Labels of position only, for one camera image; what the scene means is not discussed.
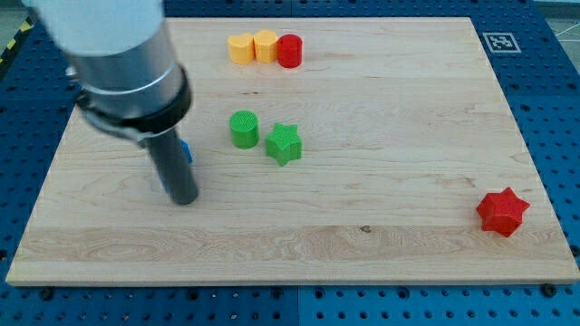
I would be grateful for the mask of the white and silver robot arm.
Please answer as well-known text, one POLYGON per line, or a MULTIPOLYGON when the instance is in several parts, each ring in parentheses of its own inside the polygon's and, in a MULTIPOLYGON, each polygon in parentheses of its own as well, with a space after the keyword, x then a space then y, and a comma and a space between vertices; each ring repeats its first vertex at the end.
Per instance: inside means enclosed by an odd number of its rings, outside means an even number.
POLYGON ((27 0, 67 57, 94 128, 140 141, 172 129, 191 90, 166 26, 162 0, 27 0))

